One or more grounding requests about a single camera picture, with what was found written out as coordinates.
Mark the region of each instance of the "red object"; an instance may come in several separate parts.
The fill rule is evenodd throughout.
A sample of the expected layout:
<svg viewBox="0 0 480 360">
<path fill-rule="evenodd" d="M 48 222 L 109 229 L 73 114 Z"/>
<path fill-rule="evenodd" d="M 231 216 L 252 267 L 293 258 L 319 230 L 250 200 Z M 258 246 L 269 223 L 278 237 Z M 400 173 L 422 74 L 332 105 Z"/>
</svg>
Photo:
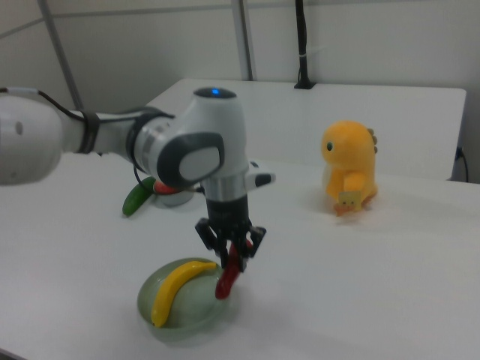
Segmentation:
<svg viewBox="0 0 480 360">
<path fill-rule="evenodd" d="M 153 191 L 158 195 L 173 195 L 181 192 L 182 189 L 166 186 L 163 182 L 157 180 L 153 184 Z"/>
<path fill-rule="evenodd" d="M 247 246 L 251 248 L 253 245 L 247 240 Z M 215 298 L 218 300 L 224 300 L 230 295 L 233 284 L 240 275 L 239 268 L 239 255 L 237 249 L 233 244 L 230 245 L 230 251 L 228 253 L 228 263 L 226 264 L 223 274 L 218 279 L 217 288 L 215 289 Z"/>
</svg>

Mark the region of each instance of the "yellow banana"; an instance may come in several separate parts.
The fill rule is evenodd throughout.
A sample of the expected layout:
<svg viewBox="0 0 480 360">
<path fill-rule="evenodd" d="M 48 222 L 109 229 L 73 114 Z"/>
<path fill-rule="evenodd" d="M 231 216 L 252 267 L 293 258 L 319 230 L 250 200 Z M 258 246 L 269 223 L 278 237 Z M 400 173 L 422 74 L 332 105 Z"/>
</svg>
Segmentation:
<svg viewBox="0 0 480 360">
<path fill-rule="evenodd" d="M 170 308 L 176 293 L 191 278 L 205 270 L 215 269 L 214 262 L 190 261 L 173 270 L 160 285 L 151 308 L 151 321 L 157 328 L 163 326 L 168 319 Z"/>
</svg>

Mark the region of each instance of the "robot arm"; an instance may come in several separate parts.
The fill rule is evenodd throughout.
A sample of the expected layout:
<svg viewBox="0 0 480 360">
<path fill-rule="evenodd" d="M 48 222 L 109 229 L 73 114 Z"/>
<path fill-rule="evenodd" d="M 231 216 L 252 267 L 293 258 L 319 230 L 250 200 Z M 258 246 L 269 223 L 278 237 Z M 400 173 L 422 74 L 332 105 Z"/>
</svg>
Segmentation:
<svg viewBox="0 0 480 360">
<path fill-rule="evenodd" d="M 212 126 L 172 121 L 171 115 L 152 108 L 121 115 L 69 113 L 21 97 L 0 97 L 1 185 L 41 180 L 62 152 L 116 153 L 176 188 L 190 186 L 224 164 L 224 141 Z"/>
<path fill-rule="evenodd" d="M 223 267 L 231 241 L 240 271 L 245 270 L 246 259 L 254 256 L 266 232 L 250 222 L 247 192 L 273 182 L 275 174 L 263 172 L 246 157 L 245 121 L 236 94 L 201 88 L 173 119 L 152 108 L 119 115 L 74 112 L 34 89 L 0 92 L 39 94 L 56 107 L 0 96 L 0 185 L 43 179 L 63 152 L 116 153 L 173 188 L 200 182 L 208 218 L 200 220 L 196 231 Z"/>
</svg>

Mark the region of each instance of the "white tabletop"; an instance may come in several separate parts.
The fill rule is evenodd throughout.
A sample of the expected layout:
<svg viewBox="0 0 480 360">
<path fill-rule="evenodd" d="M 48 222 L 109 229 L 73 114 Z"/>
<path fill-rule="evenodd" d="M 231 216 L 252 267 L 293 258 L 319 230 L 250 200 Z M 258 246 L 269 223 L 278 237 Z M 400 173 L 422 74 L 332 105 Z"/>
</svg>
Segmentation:
<svg viewBox="0 0 480 360">
<path fill-rule="evenodd" d="M 137 293 L 162 265 L 216 259 L 199 194 L 122 218 L 135 185 L 115 155 L 73 155 L 45 181 L 0 187 L 0 349 L 64 359 L 476 359 L 480 191 L 378 175 L 368 211 L 335 217 L 320 166 L 266 162 L 250 194 L 268 232 L 211 330 L 154 338 Z"/>
<path fill-rule="evenodd" d="M 458 88 L 316 84 L 298 90 L 285 82 L 183 79 L 151 102 L 174 114 L 203 86 L 219 86 L 240 98 L 251 157 L 318 165 L 320 140 L 338 120 L 356 120 L 378 137 L 378 171 L 449 179 L 466 92 Z"/>
</svg>

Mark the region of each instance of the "orange plush toy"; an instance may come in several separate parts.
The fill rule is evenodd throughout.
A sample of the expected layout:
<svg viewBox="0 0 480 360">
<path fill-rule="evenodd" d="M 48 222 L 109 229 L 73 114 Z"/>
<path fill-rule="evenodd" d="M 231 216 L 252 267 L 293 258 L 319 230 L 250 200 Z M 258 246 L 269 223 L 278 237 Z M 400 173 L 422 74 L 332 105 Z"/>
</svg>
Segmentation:
<svg viewBox="0 0 480 360">
<path fill-rule="evenodd" d="M 374 131 L 356 121 L 342 120 L 323 134 L 322 155 L 327 163 L 326 193 L 337 202 L 337 216 L 359 211 L 377 193 Z"/>
</svg>

